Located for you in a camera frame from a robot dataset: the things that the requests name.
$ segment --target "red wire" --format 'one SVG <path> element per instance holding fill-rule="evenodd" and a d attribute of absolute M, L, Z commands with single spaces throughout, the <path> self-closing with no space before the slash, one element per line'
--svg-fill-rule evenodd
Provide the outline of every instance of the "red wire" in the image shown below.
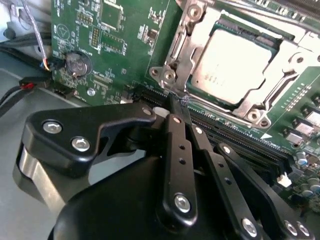
<path fill-rule="evenodd" d="M 21 86 L 21 89 L 33 89 L 35 85 L 33 83 L 28 83 L 27 85 Z"/>

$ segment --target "chip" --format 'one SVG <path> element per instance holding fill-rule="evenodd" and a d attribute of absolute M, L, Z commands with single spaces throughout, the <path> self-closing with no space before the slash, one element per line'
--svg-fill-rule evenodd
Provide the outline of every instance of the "chip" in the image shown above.
<path fill-rule="evenodd" d="M 120 27 L 121 16 L 123 14 L 122 6 L 104 1 L 101 9 L 101 23 L 117 31 Z"/>

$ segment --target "motherboard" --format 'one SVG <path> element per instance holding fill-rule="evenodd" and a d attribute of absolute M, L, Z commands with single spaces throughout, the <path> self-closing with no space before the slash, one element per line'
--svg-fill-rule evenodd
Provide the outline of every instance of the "motherboard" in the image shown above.
<path fill-rule="evenodd" d="M 126 103 L 139 86 L 178 95 L 208 121 L 294 155 L 284 198 L 309 198 L 320 213 L 319 5 L 237 4 L 54 0 L 52 55 L 65 64 L 52 78 L 93 106 Z"/>

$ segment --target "electrolytic capacitor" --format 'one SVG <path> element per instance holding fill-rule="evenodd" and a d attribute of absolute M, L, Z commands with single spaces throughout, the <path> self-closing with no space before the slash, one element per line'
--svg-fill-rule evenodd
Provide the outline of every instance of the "electrolytic capacitor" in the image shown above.
<path fill-rule="evenodd" d="M 306 158 L 306 153 L 304 151 L 299 151 L 295 154 L 296 157 L 296 163 L 299 166 L 304 166 L 308 164 L 308 160 Z"/>
<path fill-rule="evenodd" d="M 317 177 L 308 179 L 309 188 L 312 192 L 320 192 L 320 179 Z"/>
<path fill-rule="evenodd" d="M 301 189 L 302 196 L 306 198 L 310 197 L 313 194 L 313 192 L 309 189 L 309 185 L 306 183 L 301 184 L 300 189 Z"/>

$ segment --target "bolt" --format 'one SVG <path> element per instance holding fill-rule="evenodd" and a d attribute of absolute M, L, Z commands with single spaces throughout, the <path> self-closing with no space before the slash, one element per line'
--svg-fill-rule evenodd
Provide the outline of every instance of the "bolt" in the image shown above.
<path fill-rule="evenodd" d="M 261 117 L 261 114 L 258 110 L 253 110 L 248 113 L 247 117 L 248 117 L 249 121 L 254 122 Z"/>
<path fill-rule="evenodd" d="M 174 197 L 175 206 L 183 213 L 190 211 L 191 206 L 189 200 L 183 195 L 176 195 Z"/>
<path fill-rule="evenodd" d="M 226 147 L 226 146 L 223 147 L 223 150 L 224 150 L 227 154 L 230 154 L 230 153 L 231 153 L 230 149 L 229 149 L 228 147 Z"/>
<path fill-rule="evenodd" d="M 72 147 L 74 147 L 74 149 L 78 150 L 79 152 L 88 151 L 90 148 L 89 141 L 83 137 L 75 137 L 72 140 L 71 144 Z"/>
<path fill-rule="evenodd" d="M 201 18 L 202 9 L 198 5 L 191 5 L 188 9 L 188 16 L 192 21 L 198 21 Z"/>
<path fill-rule="evenodd" d="M 87 91 L 86 91 L 86 94 L 88 94 L 90 97 L 93 97 L 94 95 L 96 95 L 96 90 L 94 90 L 93 88 L 89 88 Z"/>
<path fill-rule="evenodd" d="M 149 115 L 149 116 L 152 114 L 149 109 L 142 108 L 142 110 L 143 110 L 143 112 L 144 112 L 145 114 L 147 114 L 147 115 Z"/>
<path fill-rule="evenodd" d="M 255 238 L 258 235 L 255 225 L 248 218 L 242 219 L 242 226 L 251 237 Z"/>
<path fill-rule="evenodd" d="M 198 134 L 202 134 L 202 130 L 199 127 L 196 127 L 195 130 Z"/>
<path fill-rule="evenodd" d="M 174 120 L 176 123 L 178 123 L 178 124 L 181 123 L 181 121 L 180 121 L 178 118 L 176 118 L 176 117 L 174 117 L 173 120 Z"/>
<path fill-rule="evenodd" d="M 293 236 L 297 236 L 298 235 L 297 230 L 295 229 L 295 227 L 290 222 L 285 220 L 284 224 L 285 224 L 286 228 L 289 230 L 289 232 L 292 233 Z"/>
<path fill-rule="evenodd" d="M 303 225 L 301 224 L 301 222 L 297 221 L 296 223 L 298 224 L 298 227 L 299 227 L 299 229 L 301 230 L 301 232 L 303 232 L 304 235 L 306 235 L 307 237 L 309 237 L 309 236 L 310 236 L 310 233 L 309 233 L 308 229 L 306 229 L 306 227 L 303 226 Z"/>
<path fill-rule="evenodd" d="M 58 134 L 62 131 L 62 126 L 55 121 L 47 121 L 43 124 L 43 130 L 49 134 Z"/>

